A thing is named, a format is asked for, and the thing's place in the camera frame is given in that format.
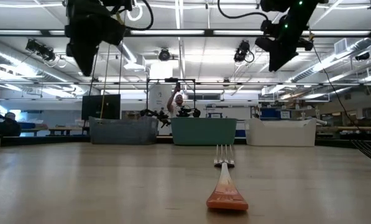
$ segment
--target person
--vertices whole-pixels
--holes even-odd
[[[0,122],[0,134],[3,136],[20,136],[21,126],[16,121],[16,114],[8,112],[5,119]]]
[[[167,101],[167,109],[170,112],[170,115],[171,115],[172,118],[177,117],[177,115],[178,115],[177,107],[183,106],[183,103],[184,103],[184,99],[183,99],[183,96],[181,94],[178,94],[176,96],[176,94],[179,91],[180,91],[180,88],[176,87],[174,89],[174,92],[173,92],[172,96]]]

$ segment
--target ceiling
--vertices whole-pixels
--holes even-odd
[[[181,0],[159,0],[148,1],[153,10],[155,22],[153,29],[177,29],[175,1]],[[181,21],[181,29],[259,29],[263,21],[261,16],[249,16],[242,19],[227,19],[223,17],[216,8],[216,0],[183,0],[184,10]],[[368,9],[345,9],[350,7],[363,7],[370,4],[369,0],[344,0],[341,1],[337,8],[321,18],[327,9],[336,1],[330,0],[329,4],[320,5],[317,8],[309,23],[314,24],[312,29],[371,29],[371,10]],[[0,0],[0,4],[18,5],[18,4],[60,4],[61,0]],[[238,4],[238,8],[225,7],[223,10],[228,15],[239,15],[248,12],[257,12],[260,10],[253,9],[254,1],[247,0],[222,0],[222,4],[232,6]],[[128,21],[128,26],[145,27],[150,22],[149,14],[146,7],[143,6],[144,13],[138,21]],[[278,12],[268,12],[266,15],[269,19],[274,20],[276,16],[281,14]],[[9,8],[0,7],[0,29],[63,29],[66,24],[65,7],[43,7],[43,8]],[[28,54],[25,50],[27,37],[0,37],[0,42],[9,48],[15,49],[24,54]],[[56,54],[65,55],[65,48],[68,42],[64,37],[40,37],[33,38],[38,42],[54,48]],[[242,65],[237,69],[233,62],[234,52],[242,40],[248,40],[252,47],[252,52],[255,54],[253,63]],[[299,56],[284,65],[278,72],[272,73],[268,71],[266,64],[269,61],[269,54],[261,51],[255,45],[255,38],[241,37],[182,37],[185,50],[185,73],[186,78],[195,78],[200,81],[222,81],[224,77],[231,77],[232,81],[237,82],[284,82],[280,73],[288,73],[292,76],[295,71],[303,68],[309,63],[316,60],[316,54],[312,50],[306,52],[303,49],[298,49]],[[324,55],[334,50],[334,43],[339,41],[339,38],[318,38],[315,40],[316,50],[320,55]],[[156,62],[156,51],[160,51],[162,47],[166,47],[173,55],[179,55],[179,41],[177,37],[126,37],[124,43],[135,54],[145,56],[148,64]],[[100,57],[96,65],[96,76],[103,77],[107,73],[109,76],[118,77],[121,71],[121,65],[125,63],[117,59],[120,57],[120,52],[115,47],[111,47],[108,55],[108,44],[101,44],[99,50]],[[35,55],[32,58],[42,61]],[[53,69],[63,72],[76,80],[90,81],[90,77],[84,77],[79,74],[79,68],[76,62],[69,57],[65,57],[68,62],[64,68],[55,66]],[[180,77],[180,69],[178,62],[172,62],[174,77]],[[328,69],[331,73],[342,73],[350,70],[350,61],[345,60],[335,67]],[[353,66],[358,66],[359,62],[354,62]],[[127,77],[127,80],[145,80],[145,72],[130,72],[122,69],[122,76]],[[117,86],[107,86],[108,88],[117,88]],[[263,86],[245,86],[245,89],[261,89]],[[124,85],[122,88],[134,88],[134,86]]]

